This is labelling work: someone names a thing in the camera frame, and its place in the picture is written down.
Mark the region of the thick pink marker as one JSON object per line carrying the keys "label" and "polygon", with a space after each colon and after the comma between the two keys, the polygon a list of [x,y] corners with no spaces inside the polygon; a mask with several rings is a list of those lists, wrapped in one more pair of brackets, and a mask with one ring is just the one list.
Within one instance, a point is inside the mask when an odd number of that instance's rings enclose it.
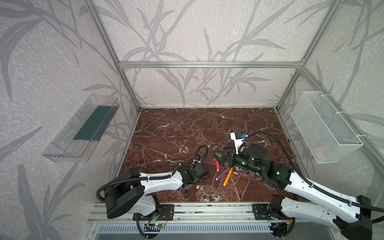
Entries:
{"label": "thick pink marker", "polygon": [[218,161],[215,161],[215,163],[216,163],[216,171],[218,172],[220,170],[220,165]]}

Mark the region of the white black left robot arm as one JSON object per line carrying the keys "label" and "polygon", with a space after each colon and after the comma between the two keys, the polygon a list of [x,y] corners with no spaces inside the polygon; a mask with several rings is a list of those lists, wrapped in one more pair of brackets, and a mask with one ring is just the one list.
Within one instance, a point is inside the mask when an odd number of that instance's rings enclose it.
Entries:
{"label": "white black left robot arm", "polygon": [[106,206],[107,218],[115,219],[126,213],[152,216],[161,210],[154,193],[187,191],[210,177],[203,163],[182,166],[166,173],[145,174],[136,168],[124,172],[96,191],[96,197]]}

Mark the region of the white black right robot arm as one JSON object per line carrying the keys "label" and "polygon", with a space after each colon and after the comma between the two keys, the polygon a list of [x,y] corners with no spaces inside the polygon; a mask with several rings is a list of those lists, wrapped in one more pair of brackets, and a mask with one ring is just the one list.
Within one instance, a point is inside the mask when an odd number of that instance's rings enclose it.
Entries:
{"label": "white black right robot arm", "polygon": [[365,196],[352,197],[318,185],[297,171],[270,159],[262,146],[252,144],[244,154],[236,150],[213,151],[219,165],[238,166],[262,178],[262,182],[308,200],[306,203],[284,196],[274,196],[269,212],[289,218],[311,220],[339,231],[348,240],[370,240],[373,237],[372,205]]}

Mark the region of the purple marker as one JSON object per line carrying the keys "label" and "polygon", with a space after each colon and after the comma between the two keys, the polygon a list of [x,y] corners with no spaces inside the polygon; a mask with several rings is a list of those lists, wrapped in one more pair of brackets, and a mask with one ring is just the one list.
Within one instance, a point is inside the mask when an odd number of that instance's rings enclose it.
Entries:
{"label": "purple marker", "polygon": [[229,173],[230,170],[231,168],[227,168],[226,170],[224,170],[219,176],[216,177],[216,181],[219,181],[220,179],[222,179],[226,174]]}

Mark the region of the horizontal aluminium crossbar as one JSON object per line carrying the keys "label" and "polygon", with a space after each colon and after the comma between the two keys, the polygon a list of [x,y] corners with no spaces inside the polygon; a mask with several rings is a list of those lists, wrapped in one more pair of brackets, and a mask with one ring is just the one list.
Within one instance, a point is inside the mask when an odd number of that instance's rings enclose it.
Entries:
{"label": "horizontal aluminium crossbar", "polygon": [[300,62],[120,62],[121,69],[131,68],[282,68],[298,69]]}

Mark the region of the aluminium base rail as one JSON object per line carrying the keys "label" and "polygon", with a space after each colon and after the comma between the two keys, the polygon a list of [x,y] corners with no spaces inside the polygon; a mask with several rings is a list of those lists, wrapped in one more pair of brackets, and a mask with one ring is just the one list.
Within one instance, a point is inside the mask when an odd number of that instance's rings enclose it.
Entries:
{"label": "aluminium base rail", "polygon": [[[274,223],[288,221],[289,217],[277,217],[267,213],[267,202],[176,202],[160,203],[162,211],[158,221],[170,223]],[[133,213],[108,219],[105,205],[95,204],[87,224],[135,223]]]}

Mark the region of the clear plastic wall tray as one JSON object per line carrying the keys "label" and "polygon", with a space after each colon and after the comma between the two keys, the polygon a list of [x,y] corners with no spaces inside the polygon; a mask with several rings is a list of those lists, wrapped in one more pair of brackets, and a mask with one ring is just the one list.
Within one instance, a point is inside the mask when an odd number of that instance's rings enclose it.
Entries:
{"label": "clear plastic wall tray", "polygon": [[90,94],[42,155],[54,163],[86,163],[120,107],[117,97]]}

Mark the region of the aluminium frame post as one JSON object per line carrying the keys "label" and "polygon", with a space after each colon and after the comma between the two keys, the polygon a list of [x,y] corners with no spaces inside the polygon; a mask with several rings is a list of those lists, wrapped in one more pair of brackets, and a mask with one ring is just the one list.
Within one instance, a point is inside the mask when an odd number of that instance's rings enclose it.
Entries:
{"label": "aluminium frame post", "polygon": [[137,100],[137,98],[136,98],[136,96],[132,90],[132,87],[129,84],[129,81],[128,81],[125,73],[120,68],[119,60],[118,60],[117,55],[113,49],[113,46],[112,46],[111,41],[108,37],[108,34],[107,34],[107,32],[103,26],[103,23],[102,23],[101,17],[99,16],[98,11],[97,11],[96,5],[91,0],[85,0],[85,3],[86,3],[86,6],[89,10],[90,15],[92,16],[93,22],[96,25],[96,28],[97,28],[97,30],[98,30],[98,32],[99,32],[99,34],[103,40],[103,43],[104,43],[104,45],[105,45],[105,47],[106,47],[106,49],[107,49],[107,51],[108,51],[108,53],[112,59],[112,65],[117,70],[117,73],[118,73],[119,77],[121,78],[121,80],[122,80],[126,90],[128,91],[131,99],[133,100],[137,111],[140,112],[141,107],[139,105],[139,102],[138,102],[138,100]]}

